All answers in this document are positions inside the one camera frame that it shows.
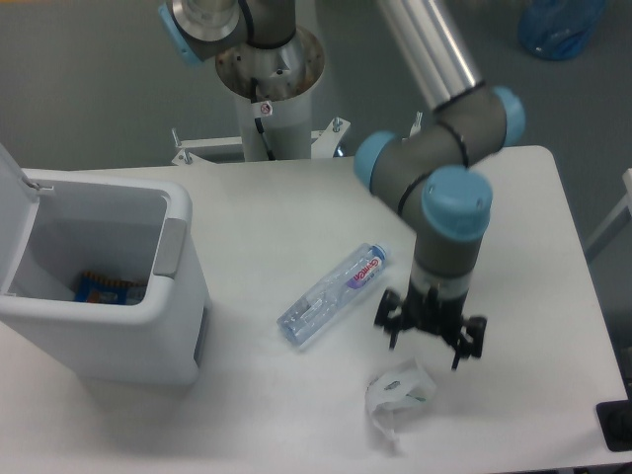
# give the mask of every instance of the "black object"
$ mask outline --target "black object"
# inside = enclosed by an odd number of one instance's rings
[[[629,400],[599,403],[596,414],[608,449],[632,450],[632,403]]]
[[[377,308],[374,324],[384,328],[384,332],[390,335],[391,350],[395,349],[401,331],[415,328],[441,336],[454,349],[452,370],[456,370],[462,358],[481,357],[487,318],[465,318],[461,314],[467,293],[453,300],[439,300],[437,295],[436,288],[422,294],[410,284],[408,296],[402,301],[396,291],[388,288]],[[398,309],[399,314],[391,316]]]

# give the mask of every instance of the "open lid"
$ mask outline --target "open lid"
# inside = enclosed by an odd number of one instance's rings
[[[0,294],[6,294],[40,206],[34,184],[0,144]]]

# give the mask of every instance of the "bottle cap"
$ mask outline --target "bottle cap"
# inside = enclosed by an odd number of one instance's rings
[[[382,253],[382,260],[386,260],[388,257],[390,257],[392,251],[391,251],[391,247],[388,244],[385,244],[384,242],[379,242],[377,244],[375,244],[373,247],[376,247],[377,250],[379,250]]]

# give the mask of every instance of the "tabletop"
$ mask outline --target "tabletop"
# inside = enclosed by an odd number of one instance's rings
[[[0,326],[0,472],[440,474],[632,460],[607,450],[594,411],[626,394],[553,157],[509,148],[476,170],[494,202],[464,312],[488,326],[482,358],[455,372],[443,341],[408,332],[389,352],[372,325],[387,286],[406,292],[415,235],[351,159],[103,171],[191,194],[212,300],[199,380],[80,379]],[[362,242],[393,249],[383,275],[293,349],[277,317]],[[392,446],[364,391],[411,357],[437,392],[396,417]]]

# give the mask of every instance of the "silver metal tube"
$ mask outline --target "silver metal tube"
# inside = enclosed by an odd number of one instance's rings
[[[432,109],[482,82],[441,0],[379,0],[378,4]]]

